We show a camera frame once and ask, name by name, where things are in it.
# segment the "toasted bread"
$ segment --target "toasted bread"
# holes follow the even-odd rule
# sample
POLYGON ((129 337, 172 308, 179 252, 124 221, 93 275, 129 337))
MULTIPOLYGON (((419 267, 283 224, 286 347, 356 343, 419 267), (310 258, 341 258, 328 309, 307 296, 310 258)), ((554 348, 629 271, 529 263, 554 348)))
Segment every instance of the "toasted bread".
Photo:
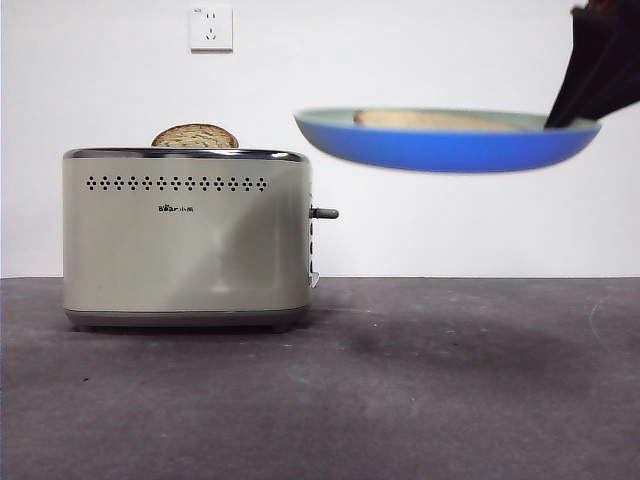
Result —
POLYGON ((356 124, 425 130, 510 131, 522 130, 518 125, 474 116, 469 113, 428 112, 422 110, 358 110, 356 124))
POLYGON ((238 140, 224 128, 205 123, 171 127, 151 143, 154 147, 236 148, 238 140))

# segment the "dark gray surface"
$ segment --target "dark gray surface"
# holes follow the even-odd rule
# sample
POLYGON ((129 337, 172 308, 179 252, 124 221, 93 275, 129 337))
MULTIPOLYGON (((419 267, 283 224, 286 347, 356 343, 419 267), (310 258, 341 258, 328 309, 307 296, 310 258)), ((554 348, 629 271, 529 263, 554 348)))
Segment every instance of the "dark gray surface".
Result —
POLYGON ((9 480, 640 477, 639 279, 323 279, 284 335, 2 295, 9 480))

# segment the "power outlet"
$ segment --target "power outlet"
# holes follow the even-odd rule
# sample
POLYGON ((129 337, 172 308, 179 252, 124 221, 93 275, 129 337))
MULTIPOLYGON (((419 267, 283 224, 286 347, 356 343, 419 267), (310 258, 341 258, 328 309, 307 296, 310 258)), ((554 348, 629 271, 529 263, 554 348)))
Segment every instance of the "power outlet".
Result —
POLYGON ((190 18, 191 50, 233 50, 231 5, 194 5, 190 18))

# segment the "toaster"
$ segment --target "toaster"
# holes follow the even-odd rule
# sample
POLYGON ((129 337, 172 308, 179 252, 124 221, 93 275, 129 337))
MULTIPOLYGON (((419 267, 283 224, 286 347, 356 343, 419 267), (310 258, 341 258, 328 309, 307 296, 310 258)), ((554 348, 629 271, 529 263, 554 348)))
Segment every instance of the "toaster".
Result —
POLYGON ((64 309, 78 326, 272 325, 318 280, 311 167, 277 150, 89 148, 63 159, 64 309))

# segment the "black handle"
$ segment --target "black handle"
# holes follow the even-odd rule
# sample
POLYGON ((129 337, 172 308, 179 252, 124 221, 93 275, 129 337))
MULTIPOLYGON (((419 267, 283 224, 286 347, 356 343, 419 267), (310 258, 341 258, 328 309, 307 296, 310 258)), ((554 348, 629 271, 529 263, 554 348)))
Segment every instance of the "black handle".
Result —
POLYGON ((329 218, 334 219, 340 216, 340 212, 333 208, 311 208, 309 218, 329 218))

